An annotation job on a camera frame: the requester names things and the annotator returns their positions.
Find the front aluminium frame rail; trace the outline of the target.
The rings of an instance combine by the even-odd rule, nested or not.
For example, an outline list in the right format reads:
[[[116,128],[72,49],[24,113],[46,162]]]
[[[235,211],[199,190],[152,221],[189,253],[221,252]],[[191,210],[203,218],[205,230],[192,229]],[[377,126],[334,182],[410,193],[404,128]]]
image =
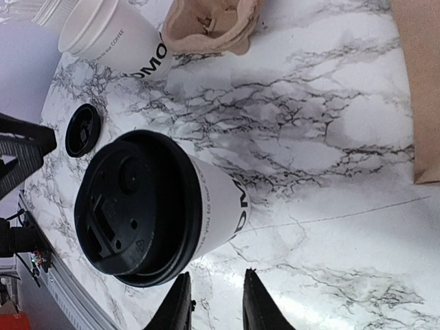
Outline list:
[[[23,224],[34,227],[38,234],[39,278],[72,326],[75,329],[119,329],[57,255],[28,208],[23,193],[19,194],[18,209],[25,211]]]

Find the brown paper takeout bag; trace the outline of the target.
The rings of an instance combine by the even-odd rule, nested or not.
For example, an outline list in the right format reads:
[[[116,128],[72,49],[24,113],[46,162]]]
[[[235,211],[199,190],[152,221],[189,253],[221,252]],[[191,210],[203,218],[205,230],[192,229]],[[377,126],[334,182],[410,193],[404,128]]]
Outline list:
[[[414,182],[439,183],[439,2],[392,1],[413,109]]]

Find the black plastic cup lid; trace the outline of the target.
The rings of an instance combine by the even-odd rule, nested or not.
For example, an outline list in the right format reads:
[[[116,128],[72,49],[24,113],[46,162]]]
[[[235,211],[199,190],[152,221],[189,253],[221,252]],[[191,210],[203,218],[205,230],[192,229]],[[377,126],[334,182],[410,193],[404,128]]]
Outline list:
[[[91,104],[82,104],[67,126],[65,134],[65,150],[68,156],[82,157],[96,146],[101,132],[101,117]]]

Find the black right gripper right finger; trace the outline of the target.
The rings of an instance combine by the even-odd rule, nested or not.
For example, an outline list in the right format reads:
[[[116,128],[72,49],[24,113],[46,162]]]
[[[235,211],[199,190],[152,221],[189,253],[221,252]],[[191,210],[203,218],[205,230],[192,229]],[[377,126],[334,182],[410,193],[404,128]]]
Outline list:
[[[243,328],[295,330],[281,313],[254,269],[247,269],[245,272]]]

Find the white ribbed stirrer canister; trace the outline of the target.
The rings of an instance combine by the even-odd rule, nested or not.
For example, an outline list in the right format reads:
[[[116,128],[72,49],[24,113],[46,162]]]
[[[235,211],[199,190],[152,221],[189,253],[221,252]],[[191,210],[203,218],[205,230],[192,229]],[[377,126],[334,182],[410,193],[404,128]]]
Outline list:
[[[77,3],[78,0],[45,1],[32,22],[41,27],[61,30]]]

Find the white paper cups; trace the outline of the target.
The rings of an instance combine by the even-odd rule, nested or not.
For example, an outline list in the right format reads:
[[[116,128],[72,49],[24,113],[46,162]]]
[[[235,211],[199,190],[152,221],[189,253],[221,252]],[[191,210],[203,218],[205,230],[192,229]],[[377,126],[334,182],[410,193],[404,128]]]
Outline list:
[[[165,77],[172,61],[160,32],[128,1],[79,1],[58,49],[144,80]]]

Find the single white paper cup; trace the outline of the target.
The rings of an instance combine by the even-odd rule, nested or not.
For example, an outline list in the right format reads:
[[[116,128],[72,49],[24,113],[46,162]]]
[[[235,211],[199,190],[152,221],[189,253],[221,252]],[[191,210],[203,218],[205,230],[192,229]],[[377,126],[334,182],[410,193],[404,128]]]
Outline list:
[[[245,186],[212,164],[191,156],[199,180],[202,221],[193,260],[233,239],[250,218],[251,202]]]

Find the brown cardboard cup carrier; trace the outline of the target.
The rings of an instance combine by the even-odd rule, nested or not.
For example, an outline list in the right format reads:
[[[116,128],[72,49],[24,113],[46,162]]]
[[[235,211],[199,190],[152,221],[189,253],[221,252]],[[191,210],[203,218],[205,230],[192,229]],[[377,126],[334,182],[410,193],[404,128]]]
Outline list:
[[[165,44],[176,54],[230,52],[250,48],[263,1],[174,1],[162,26]]]

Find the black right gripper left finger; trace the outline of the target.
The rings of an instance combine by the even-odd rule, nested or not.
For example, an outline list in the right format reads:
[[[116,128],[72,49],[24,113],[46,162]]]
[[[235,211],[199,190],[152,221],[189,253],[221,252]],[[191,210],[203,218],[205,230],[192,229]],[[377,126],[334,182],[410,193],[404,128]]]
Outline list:
[[[180,274],[151,321],[144,330],[189,330],[192,329],[192,312],[195,302],[191,297],[190,274]]]

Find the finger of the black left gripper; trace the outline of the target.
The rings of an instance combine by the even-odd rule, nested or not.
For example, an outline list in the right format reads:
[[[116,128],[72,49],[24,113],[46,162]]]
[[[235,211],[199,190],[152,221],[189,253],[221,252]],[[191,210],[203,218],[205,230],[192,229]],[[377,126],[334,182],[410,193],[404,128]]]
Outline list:
[[[44,164],[57,147],[54,130],[1,114],[1,198],[4,198]]]

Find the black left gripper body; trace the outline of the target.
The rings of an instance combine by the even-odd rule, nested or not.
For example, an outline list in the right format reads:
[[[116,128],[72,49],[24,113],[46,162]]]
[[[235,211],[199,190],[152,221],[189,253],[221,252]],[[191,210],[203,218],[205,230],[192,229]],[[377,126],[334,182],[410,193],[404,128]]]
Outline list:
[[[10,258],[15,254],[34,252],[38,249],[38,232],[35,227],[11,227],[1,218],[0,257]]]

